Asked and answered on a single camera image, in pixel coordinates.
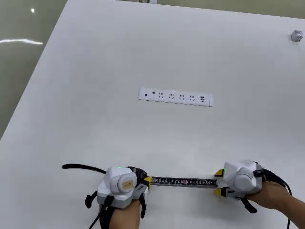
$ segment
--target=outlet socket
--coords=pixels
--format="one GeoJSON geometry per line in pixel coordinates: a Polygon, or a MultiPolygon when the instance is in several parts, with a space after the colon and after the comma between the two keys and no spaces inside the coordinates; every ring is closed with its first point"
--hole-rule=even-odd
{"type": "Polygon", "coordinates": [[[138,99],[175,104],[213,106],[213,96],[211,94],[162,90],[145,87],[141,87],[139,89],[138,99]]]}

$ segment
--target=tape measure blade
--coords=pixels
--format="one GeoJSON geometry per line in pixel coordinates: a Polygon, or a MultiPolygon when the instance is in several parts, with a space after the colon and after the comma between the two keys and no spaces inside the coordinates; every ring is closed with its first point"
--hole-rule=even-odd
{"type": "Polygon", "coordinates": [[[217,179],[177,178],[177,177],[152,177],[151,185],[174,186],[174,187],[196,187],[196,188],[218,187],[217,179]]]}

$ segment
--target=sticker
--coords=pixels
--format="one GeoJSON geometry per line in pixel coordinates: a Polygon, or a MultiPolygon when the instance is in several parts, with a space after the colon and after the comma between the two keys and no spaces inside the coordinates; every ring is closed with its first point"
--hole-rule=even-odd
{"type": "Polygon", "coordinates": [[[123,190],[130,189],[133,187],[133,180],[128,180],[122,183],[123,190]]]}

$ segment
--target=floor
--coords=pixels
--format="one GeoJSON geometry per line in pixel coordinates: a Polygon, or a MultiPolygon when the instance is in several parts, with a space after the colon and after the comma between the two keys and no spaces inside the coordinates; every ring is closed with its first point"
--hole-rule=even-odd
{"type": "MultiPolygon", "coordinates": [[[[66,0],[2,0],[0,138],[66,0]]],[[[158,0],[158,4],[305,18],[304,0],[158,0]]]]}

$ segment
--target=black cable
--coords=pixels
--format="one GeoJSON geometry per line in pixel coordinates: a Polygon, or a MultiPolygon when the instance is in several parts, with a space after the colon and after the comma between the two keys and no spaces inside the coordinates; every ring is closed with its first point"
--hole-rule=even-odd
{"type": "Polygon", "coordinates": [[[101,216],[101,214],[103,213],[103,211],[107,210],[107,208],[112,204],[114,200],[114,196],[107,196],[105,201],[104,201],[104,205],[101,208],[101,211],[98,213],[97,217],[94,219],[93,223],[90,225],[89,229],[92,229],[93,226],[95,225],[96,221],[99,219],[99,217],[101,216]]]}
{"type": "Polygon", "coordinates": [[[86,166],[86,165],[81,165],[81,164],[65,164],[62,166],[63,169],[68,169],[68,168],[81,168],[81,169],[87,169],[91,171],[96,171],[99,173],[106,174],[106,171],[100,168],[92,167],[92,166],[86,166]]]}
{"type": "Polygon", "coordinates": [[[95,218],[95,220],[93,221],[93,223],[90,225],[89,229],[93,228],[93,226],[95,225],[96,221],[99,219],[101,213],[102,213],[102,211],[99,212],[99,214],[97,215],[97,217],[95,218]]]}
{"type": "MultiPolygon", "coordinates": [[[[291,188],[283,179],[281,179],[278,175],[274,174],[273,172],[271,172],[267,169],[264,169],[264,173],[267,177],[271,178],[270,181],[274,181],[274,182],[278,183],[279,185],[283,186],[284,188],[288,189],[289,194],[292,196],[291,188]]],[[[289,227],[290,227],[290,219],[288,219],[288,222],[287,222],[287,229],[289,229],[289,227]]]]}

